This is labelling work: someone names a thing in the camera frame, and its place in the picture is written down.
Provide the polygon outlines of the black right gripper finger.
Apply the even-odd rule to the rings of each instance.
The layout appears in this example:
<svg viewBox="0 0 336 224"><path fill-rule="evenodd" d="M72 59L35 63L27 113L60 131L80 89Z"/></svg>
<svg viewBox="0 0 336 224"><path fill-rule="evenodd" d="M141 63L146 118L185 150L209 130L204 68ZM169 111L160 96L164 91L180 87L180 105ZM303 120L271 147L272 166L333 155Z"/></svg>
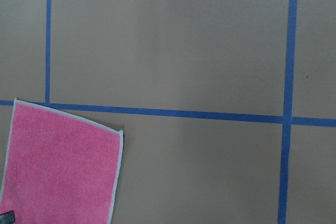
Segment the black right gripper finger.
<svg viewBox="0 0 336 224"><path fill-rule="evenodd" d="M15 213L13 210L0 214L0 224L14 224L14 223L15 223Z"/></svg>

